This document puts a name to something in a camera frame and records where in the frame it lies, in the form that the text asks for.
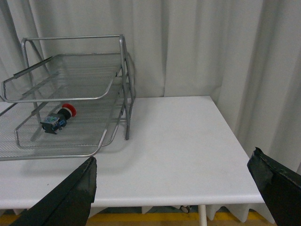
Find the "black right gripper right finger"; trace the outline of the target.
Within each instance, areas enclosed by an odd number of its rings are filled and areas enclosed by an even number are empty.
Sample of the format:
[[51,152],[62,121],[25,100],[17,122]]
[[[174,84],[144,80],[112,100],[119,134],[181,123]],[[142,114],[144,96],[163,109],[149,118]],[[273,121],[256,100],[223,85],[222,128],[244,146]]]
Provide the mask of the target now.
[[278,226],[301,224],[301,176],[256,148],[248,170]]

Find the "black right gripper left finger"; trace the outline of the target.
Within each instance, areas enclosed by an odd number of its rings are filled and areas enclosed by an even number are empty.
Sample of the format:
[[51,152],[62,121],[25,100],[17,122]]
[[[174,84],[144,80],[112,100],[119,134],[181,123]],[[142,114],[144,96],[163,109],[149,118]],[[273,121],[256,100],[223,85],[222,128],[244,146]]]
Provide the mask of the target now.
[[88,158],[13,226],[84,226],[95,200],[97,163]]

